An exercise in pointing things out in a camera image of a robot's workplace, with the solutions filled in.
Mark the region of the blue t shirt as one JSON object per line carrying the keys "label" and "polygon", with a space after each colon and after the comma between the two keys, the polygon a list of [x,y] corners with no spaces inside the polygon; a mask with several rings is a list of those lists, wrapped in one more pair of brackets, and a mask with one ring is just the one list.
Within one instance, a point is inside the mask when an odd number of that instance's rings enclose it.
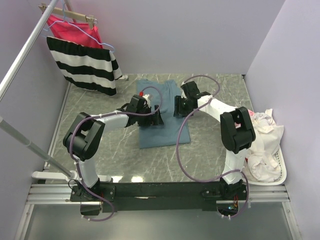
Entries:
{"label": "blue t shirt", "polygon": [[164,83],[157,83],[147,79],[140,79],[136,83],[137,92],[143,91],[151,95],[151,105],[161,105],[160,116],[164,125],[156,125],[139,128],[139,148],[147,149],[191,142],[188,125],[185,124],[180,135],[179,130],[184,121],[183,118],[174,117],[175,96],[181,95],[181,89],[173,79]]}

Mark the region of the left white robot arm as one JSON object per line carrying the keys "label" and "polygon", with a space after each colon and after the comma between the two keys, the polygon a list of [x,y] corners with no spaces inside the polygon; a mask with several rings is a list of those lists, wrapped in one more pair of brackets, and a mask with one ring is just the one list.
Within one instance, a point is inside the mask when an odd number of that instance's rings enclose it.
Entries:
{"label": "left white robot arm", "polygon": [[80,112],[63,139],[71,158],[75,161],[79,181],[84,185],[82,195],[88,201],[96,200],[100,195],[100,182],[93,160],[104,133],[127,128],[134,124],[139,127],[163,126],[159,105],[151,107],[150,94],[135,94],[129,103],[115,111],[89,115]]}

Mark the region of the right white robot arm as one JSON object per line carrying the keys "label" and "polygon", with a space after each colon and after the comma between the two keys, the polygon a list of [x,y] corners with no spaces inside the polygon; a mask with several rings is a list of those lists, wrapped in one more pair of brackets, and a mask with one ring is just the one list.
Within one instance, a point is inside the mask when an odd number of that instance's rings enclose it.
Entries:
{"label": "right white robot arm", "polygon": [[230,106],[216,99],[210,93],[201,92],[194,81],[181,84],[182,96],[174,98],[176,118],[187,119],[187,116],[199,110],[208,114],[220,123],[220,135],[226,149],[224,169],[221,178],[226,182],[219,187],[222,198],[230,200],[237,194],[237,184],[248,149],[256,139],[249,111],[246,107]]}

